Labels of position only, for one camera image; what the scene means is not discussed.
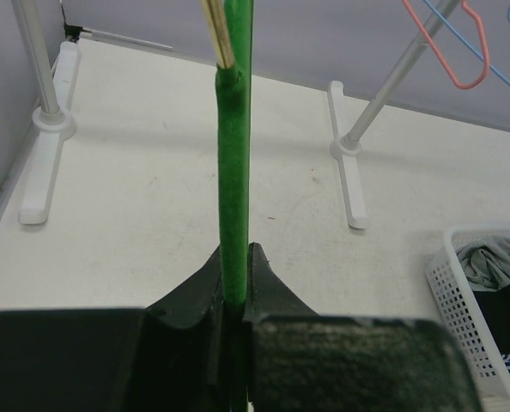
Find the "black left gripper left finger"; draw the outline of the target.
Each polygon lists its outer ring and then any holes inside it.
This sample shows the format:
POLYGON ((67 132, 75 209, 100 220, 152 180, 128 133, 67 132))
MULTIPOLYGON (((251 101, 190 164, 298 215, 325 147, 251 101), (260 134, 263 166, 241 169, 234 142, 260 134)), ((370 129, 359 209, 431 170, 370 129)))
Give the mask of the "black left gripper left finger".
POLYGON ((223 411, 220 256, 145 308, 0 311, 0 411, 223 411))

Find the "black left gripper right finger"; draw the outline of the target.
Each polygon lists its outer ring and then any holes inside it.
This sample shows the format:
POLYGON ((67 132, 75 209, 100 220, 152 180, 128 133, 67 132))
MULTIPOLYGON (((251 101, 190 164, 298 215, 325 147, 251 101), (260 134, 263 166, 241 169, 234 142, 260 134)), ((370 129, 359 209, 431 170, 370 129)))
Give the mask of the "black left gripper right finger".
POLYGON ((257 411, 475 411, 458 344, 421 318, 320 315, 249 247, 244 321, 257 411))

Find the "grey tank top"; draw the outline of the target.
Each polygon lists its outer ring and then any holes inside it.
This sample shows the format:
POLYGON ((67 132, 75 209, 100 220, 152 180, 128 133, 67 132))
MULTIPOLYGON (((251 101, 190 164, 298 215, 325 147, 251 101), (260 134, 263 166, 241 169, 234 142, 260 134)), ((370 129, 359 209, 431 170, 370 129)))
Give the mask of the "grey tank top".
POLYGON ((496 292, 510 286, 510 239, 491 236, 456 251, 474 292, 496 292))

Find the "black garment with green stripe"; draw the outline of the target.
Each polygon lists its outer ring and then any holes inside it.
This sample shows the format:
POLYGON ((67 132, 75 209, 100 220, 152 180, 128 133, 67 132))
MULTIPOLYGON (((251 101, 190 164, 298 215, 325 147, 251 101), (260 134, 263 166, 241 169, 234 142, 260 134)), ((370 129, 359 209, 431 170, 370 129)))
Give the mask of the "black garment with green stripe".
POLYGON ((499 351, 510 354, 510 285, 474 295, 499 351))

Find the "green velvet hanger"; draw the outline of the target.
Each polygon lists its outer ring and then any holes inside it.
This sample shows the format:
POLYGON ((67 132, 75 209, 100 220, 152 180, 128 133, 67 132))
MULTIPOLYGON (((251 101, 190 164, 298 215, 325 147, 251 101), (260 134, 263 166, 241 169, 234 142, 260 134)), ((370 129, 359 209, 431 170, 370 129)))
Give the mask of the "green velvet hanger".
POLYGON ((218 208, 224 304, 241 329, 247 292, 253 1, 224 3, 235 65, 216 72, 218 208))

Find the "copper wire hanger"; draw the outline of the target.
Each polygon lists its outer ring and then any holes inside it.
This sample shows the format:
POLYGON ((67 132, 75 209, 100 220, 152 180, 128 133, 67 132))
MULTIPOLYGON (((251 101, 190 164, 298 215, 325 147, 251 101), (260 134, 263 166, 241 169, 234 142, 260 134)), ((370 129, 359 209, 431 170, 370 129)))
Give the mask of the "copper wire hanger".
POLYGON ((223 1, 202 0, 201 4, 208 24, 217 65, 222 69, 230 69, 234 66, 235 59, 223 1))

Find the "pink wire hanger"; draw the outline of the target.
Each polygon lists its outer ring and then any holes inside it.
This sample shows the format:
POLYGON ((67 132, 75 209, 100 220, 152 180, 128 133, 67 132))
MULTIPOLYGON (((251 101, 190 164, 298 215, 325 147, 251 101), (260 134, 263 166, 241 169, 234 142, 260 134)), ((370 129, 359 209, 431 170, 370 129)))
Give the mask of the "pink wire hanger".
POLYGON ((468 91, 484 83, 491 71, 489 42, 483 18, 470 1, 424 1, 426 20, 412 1, 401 4, 456 89, 468 91))

